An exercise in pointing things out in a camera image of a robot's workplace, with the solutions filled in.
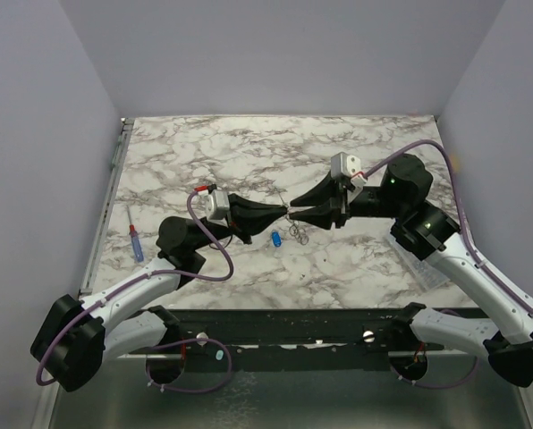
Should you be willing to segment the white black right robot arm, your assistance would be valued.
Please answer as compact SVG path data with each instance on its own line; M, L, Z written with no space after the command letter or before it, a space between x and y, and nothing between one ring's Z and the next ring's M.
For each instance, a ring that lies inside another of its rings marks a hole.
M466 240L441 208L427 201L433 177L409 154L393 158L377 187L366 184L360 160L339 153L326 177L291 202L294 221L329 230L352 217L390 218L395 241L455 283L484 312L460 318L411 303L393 320L400 349L433 343L484 359L505 381L533 382L533 299L506 279Z

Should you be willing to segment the blue capped key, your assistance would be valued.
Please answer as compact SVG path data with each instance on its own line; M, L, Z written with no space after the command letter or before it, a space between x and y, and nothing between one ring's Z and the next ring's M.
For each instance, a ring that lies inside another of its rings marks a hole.
M281 238L279 232L278 231L272 231L270 236L271 236L271 240L272 240L273 245L276 248L280 248L282 246L282 238Z

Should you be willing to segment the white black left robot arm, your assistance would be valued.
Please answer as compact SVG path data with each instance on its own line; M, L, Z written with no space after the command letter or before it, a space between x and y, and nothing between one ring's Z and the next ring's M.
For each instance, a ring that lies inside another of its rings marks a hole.
M109 358L151 347L172 350L178 332L165 314L141 309L194 279L230 280L234 262L221 241L235 236L250 244L288 212L285 206L257 203L213 186L194 189L186 205L188 217L161 222L159 252L136 274L84 299L65 294L52 304L30 346L38 361L37 385L59 383L75 391Z

